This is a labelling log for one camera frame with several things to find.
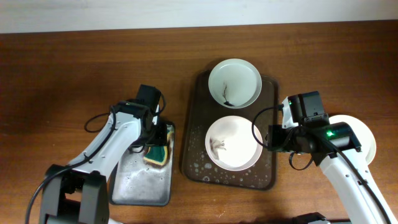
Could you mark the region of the green yellow sponge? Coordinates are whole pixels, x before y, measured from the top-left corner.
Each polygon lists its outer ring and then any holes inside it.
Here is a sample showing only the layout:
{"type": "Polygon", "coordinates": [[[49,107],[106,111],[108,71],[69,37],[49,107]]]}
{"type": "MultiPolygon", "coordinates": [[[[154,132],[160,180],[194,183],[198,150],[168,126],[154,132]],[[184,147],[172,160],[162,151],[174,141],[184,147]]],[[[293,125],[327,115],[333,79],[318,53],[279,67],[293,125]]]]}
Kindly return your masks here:
{"type": "Polygon", "coordinates": [[[167,125],[167,143],[164,146],[151,146],[144,155],[144,161],[157,166],[165,166],[172,158],[175,127],[167,125]]]}

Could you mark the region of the cream white plate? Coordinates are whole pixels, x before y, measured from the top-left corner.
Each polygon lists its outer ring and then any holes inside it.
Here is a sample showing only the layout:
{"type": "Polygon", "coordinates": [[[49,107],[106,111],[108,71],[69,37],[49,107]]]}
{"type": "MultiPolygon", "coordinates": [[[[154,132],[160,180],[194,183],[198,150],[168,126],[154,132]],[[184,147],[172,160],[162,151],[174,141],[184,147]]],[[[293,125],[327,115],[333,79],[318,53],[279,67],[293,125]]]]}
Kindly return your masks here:
{"type": "Polygon", "coordinates": [[[372,163],[376,155],[376,140],[372,131],[361,120],[348,115],[334,115],[329,118],[331,124],[345,122],[354,131],[356,137],[361,143],[361,149],[365,153],[366,162],[368,165],[372,163]]]}

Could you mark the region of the pale green plate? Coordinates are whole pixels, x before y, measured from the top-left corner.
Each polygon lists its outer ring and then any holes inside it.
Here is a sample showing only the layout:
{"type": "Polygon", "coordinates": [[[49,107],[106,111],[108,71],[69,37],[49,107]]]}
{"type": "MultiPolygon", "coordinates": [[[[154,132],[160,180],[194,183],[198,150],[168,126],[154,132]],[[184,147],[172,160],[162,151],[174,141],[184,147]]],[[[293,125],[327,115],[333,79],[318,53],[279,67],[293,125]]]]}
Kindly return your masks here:
{"type": "Polygon", "coordinates": [[[231,58],[218,63],[210,72],[208,89],[220,105],[240,109],[253,104],[262,90],[257,68],[243,59],[231,58]]]}

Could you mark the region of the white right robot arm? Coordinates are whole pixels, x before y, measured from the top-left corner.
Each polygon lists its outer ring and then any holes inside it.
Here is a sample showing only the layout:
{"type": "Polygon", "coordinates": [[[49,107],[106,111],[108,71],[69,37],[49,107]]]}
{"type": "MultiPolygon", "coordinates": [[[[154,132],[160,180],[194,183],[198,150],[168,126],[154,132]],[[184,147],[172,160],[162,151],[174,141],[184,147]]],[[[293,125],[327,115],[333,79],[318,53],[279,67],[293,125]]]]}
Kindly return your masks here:
{"type": "Polygon", "coordinates": [[[351,223],[397,223],[349,124],[286,129],[270,125],[266,140],[270,152],[311,155],[337,192],[351,223]]]}

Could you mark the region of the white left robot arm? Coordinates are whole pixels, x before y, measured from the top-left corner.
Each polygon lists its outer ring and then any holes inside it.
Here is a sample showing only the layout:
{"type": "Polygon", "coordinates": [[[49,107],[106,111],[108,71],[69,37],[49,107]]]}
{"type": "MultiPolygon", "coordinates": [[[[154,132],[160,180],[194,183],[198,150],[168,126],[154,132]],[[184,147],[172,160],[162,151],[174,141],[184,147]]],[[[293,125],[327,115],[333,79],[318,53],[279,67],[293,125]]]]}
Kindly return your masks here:
{"type": "Polygon", "coordinates": [[[167,205],[175,126],[158,104],[121,101],[97,136],[67,165],[51,165],[25,213],[41,198],[39,223],[114,223],[109,206],[167,205]]]}

